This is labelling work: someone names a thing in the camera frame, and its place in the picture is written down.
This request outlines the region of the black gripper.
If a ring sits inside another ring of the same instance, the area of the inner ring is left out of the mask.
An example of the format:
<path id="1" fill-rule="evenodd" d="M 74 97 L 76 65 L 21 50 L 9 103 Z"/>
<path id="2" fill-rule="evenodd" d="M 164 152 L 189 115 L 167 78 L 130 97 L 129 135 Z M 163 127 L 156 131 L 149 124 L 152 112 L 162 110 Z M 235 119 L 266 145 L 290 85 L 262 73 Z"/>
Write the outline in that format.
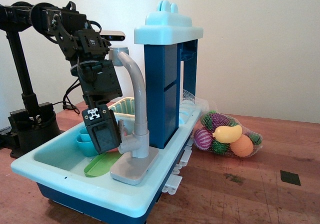
<path id="1" fill-rule="evenodd" d="M 75 32 L 79 49 L 77 61 L 71 73 L 80 81 L 86 102 L 110 102 L 123 95 L 118 77 L 111 60 L 105 57 L 110 51 L 111 41 L 104 39 L 95 30 Z M 123 119 L 116 121 L 107 105 L 98 105 L 82 111 L 84 124 L 98 154 L 118 148 L 125 135 Z"/>

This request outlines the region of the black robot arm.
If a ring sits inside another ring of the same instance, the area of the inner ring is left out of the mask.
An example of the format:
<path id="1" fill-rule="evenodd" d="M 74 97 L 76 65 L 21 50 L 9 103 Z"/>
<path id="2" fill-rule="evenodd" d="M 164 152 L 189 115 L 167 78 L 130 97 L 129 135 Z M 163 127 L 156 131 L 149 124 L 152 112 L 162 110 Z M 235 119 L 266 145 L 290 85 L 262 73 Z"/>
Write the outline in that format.
<path id="1" fill-rule="evenodd" d="M 60 134 L 52 103 L 40 104 L 32 88 L 19 35 L 31 27 L 57 44 L 70 62 L 70 72 L 76 77 L 87 105 L 82 117 L 97 153 L 119 147 L 119 127 L 107 103 L 122 96 L 122 90 L 113 62 L 106 55 L 111 51 L 111 43 L 123 41 L 125 34 L 103 31 L 97 22 L 79 13 L 73 2 L 63 8 L 49 3 L 17 2 L 1 6 L 0 20 L 0 28 L 10 44 L 24 104 L 23 109 L 9 116 L 16 137 L 4 142 L 12 149 L 11 157 L 19 158 Z"/>

